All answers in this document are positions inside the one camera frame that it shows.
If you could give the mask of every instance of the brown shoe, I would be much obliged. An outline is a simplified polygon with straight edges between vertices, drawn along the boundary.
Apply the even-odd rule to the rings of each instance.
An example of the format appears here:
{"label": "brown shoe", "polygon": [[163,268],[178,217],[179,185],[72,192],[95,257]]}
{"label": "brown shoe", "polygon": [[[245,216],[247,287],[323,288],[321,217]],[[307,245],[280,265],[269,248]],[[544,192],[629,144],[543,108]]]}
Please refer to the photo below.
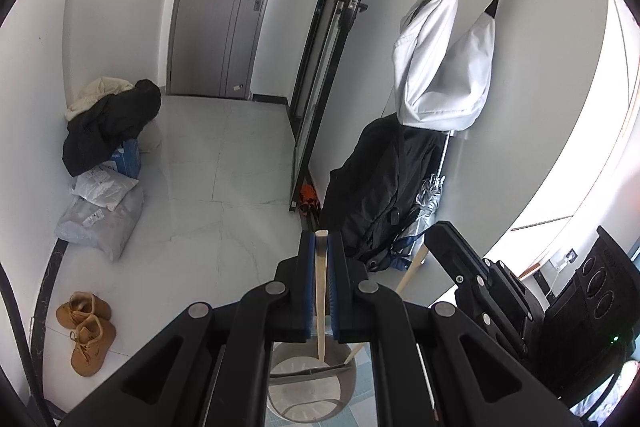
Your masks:
{"label": "brown shoe", "polygon": [[70,337],[76,342],[71,354],[71,367],[81,377],[95,375],[116,338],[116,328],[109,321],[89,315],[78,324]]}
{"label": "brown shoe", "polygon": [[105,301],[89,292],[75,292],[69,302],[65,302],[56,310],[58,322],[67,330],[75,330],[76,326],[91,314],[110,320],[111,308]]}

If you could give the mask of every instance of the wooden stick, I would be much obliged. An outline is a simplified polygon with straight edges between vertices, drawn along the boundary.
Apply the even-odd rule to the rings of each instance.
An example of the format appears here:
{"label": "wooden stick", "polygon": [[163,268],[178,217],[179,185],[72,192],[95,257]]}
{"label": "wooden stick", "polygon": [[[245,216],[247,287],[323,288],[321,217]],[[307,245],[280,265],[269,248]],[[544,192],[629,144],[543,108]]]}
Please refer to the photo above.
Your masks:
{"label": "wooden stick", "polygon": [[[415,254],[414,259],[411,261],[409,265],[409,269],[404,273],[402,279],[398,283],[398,287],[396,288],[396,293],[399,296],[402,296],[402,292],[404,288],[409,284],[409,281],[414,277],[415,273],[418,271],[420,264],[427,257],[429,253],[429,249],[425,247],[424,243],[418,250],[418,253]],[[353,360],[353,358],[358,354],[358,352],[364,347],[364,343],[358,344],[353,351],[351,351],[350,355],[344,360],[344,363],[347,364]]]}
{"label": "wooden stick", "polygon": [[318,360],[324,362],[324,307],[326,304],[326,242],[329,232],[316,232],[316,331]]}

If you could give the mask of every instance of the hanging bag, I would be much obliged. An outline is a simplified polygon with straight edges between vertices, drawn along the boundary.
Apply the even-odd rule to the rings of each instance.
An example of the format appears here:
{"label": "hanging bag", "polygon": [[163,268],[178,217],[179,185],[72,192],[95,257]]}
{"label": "hanging bag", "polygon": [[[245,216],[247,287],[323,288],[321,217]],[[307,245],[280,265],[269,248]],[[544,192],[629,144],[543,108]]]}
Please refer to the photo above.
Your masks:
{"label": "hanging bag", "polygon": [[450,48],[458,0],[418,0],[394,45],[394,93],[400,123],[464,130],[484,107],[495,42],[493,0]]}

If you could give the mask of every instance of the gray plastic package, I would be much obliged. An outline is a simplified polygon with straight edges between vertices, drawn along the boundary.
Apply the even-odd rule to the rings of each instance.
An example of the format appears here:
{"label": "gray plastic package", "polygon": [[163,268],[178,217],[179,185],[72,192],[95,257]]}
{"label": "gray plastic package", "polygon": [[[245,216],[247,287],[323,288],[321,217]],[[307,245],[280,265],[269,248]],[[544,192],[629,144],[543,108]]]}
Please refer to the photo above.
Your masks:
{"label": "gray plastic package", "polygon": [[90,203],[114,210],[138,180],[102,166],[83,172],[71,193]]}
{"label": "gray plastic package", "polygon": [[76,196],[60,218],[56,235],[75,245],[102,250],[117,261],[142,213],[142,187],[134,187],[111,212]]}

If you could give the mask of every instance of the shoelace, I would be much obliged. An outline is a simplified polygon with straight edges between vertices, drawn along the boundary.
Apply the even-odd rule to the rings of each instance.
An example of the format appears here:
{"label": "shoelace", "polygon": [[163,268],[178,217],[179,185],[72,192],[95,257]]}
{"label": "shoelace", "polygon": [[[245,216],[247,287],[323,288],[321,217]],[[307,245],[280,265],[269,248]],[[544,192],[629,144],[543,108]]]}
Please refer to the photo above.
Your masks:
{"label": "shoelace", "polygon": [[87,347],[84,344],[80,343],[80,339],[76,335],[76,332],[75,331],[71,331],[69,333],[69,338],[71,340],[73,340],[76,343],[76,347],[78,347],[80,349],[80,353],[82,353],[82,356],[84,357],[84,361],[86,363],[89,363],[89,354],[87,352]]}

